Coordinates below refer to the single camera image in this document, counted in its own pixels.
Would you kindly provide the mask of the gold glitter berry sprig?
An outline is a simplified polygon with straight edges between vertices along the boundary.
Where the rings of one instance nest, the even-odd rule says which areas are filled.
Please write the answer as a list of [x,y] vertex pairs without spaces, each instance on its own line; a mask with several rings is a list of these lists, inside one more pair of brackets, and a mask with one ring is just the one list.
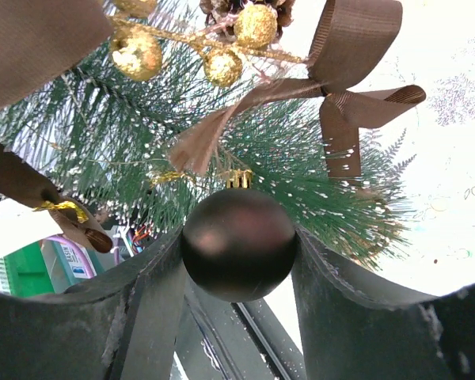
[[161,40],[187,44],[202,59],[206,79],[217,87],[230,87],[238,81],[244,62],[250,57],[271,59],[280,63],[303,64],[306,59],[283,50],[272,49],[276,22],[266,23],[263,17],[245,19],[231,40],[221,40],[212,28],[178,33],[145,25],[157,7],[156,1],[115,1],[116,13],[109,19],[114,33],[109,54],[116,69],[131,80],[147,82],[162,68]]

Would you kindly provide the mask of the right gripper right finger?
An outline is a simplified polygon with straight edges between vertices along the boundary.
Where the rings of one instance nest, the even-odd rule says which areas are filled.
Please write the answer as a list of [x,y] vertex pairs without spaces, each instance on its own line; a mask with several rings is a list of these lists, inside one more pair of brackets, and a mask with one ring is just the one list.
[[436,297],[296,230],[291,277],[310,379],[475,379],[475,284]]

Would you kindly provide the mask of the brown ribbon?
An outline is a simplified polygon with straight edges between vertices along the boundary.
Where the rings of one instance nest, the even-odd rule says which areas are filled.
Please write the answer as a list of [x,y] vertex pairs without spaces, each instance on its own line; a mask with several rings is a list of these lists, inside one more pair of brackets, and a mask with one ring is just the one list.
[[327,164],[329,177],[360,177],[359,129],[383,127],[426,98],[418,85],[351,91],[394,42],[402,15],[399,1],[327,1],[310,47],[307,78],[259,85],[234,105],[209,114],[180,134],[169,152],[171,164],[203,175],[224,127],[238,113],[273,101],[323,97],[319,115],[325,152],[351,152]]

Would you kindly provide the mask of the brown ribbon bow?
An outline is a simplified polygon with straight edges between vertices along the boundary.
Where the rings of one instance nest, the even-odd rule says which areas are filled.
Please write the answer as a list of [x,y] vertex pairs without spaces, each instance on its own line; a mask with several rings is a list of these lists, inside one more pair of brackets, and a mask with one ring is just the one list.
[[[48,103],[38,91],[75,67],[111,34],[99,1],[0,1],[0,115],[22,132],[41,122]],[[63,236],[109,253],[112,239],[91,212],[65,196],[0,141],[0,193],[34,211],[46,211]]]

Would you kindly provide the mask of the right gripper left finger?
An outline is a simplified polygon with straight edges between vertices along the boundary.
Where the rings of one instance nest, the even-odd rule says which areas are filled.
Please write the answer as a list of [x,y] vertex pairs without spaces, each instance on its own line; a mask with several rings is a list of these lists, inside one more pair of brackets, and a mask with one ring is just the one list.
[[0,379],[167,379],[186,272],[180,233],[62,294],[0,293]]

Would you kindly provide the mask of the dark brown bauble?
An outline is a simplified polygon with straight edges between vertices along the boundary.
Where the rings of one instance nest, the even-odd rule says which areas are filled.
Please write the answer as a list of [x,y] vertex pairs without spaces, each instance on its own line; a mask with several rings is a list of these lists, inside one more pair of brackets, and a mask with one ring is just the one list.
[[187,273],[208,294],[251,302],[291,272],[298,240],[293,222],[271,196],[251,187],[251,170],[232,170],[226,187],[202,200],[180,235]]

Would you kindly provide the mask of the small green christmas tree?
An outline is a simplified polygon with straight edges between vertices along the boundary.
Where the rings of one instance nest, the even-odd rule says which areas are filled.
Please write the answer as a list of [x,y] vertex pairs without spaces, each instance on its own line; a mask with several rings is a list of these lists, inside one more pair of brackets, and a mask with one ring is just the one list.
[[[273,101],[231,118],[207,171],[179,171],[169,152],[182,132],[209,114],[240,101],[257,86],[308,76],[303,64],[250,57],[232,86],[212,85],[202,59],[187,44],[161,40],[164,67],[147,82],[118,71],[109,54],[115,1],[99,1],[112,31],[86,58],[38,91],[47,102],[41,122],[0,141],[83,206],[157,234],[180,225],[206,195],[220,189],[232,170],[251,170],[252,186],[268,193],[337,253],[371,266],[401,241],[399,175],[392,154],[359,146],[361,175],[329,177],[327,164],[350,155],[327,154],[321,131],[323,97]],[[179,1],[156,1],[145,25],[190,33],[205,15]]]

